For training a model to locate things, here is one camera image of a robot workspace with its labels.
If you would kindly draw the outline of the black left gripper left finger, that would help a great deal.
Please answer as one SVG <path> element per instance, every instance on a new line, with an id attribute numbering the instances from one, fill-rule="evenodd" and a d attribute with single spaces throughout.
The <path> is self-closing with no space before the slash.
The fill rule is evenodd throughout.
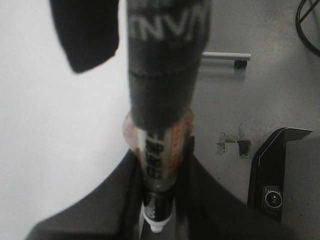
<path id="1" fill-rule="evenodd" d="M 73 72 L 91 70 L 119 46 L 119 1 L 51 0 L 55 30 Z"/>

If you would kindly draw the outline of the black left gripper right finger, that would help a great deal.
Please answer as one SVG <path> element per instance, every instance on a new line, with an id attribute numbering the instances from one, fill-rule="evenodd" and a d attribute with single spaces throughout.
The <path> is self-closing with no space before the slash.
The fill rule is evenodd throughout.
<path id="1" fill-rule="evenodd" d="M 190 108 L 206 47 L 209 0 L 127 2 L 131 115 L 139 128 L 169 128 Z"/>

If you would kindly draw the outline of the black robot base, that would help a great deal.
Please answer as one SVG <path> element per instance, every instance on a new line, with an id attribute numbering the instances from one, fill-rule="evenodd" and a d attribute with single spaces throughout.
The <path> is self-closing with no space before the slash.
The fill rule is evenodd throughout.
<path id="1" fill-rule="evenodd" d="M 247 205 L 288 227 L 295 240 L 320 238 L 320 136 L 274 131 L 252 158 Z"/>

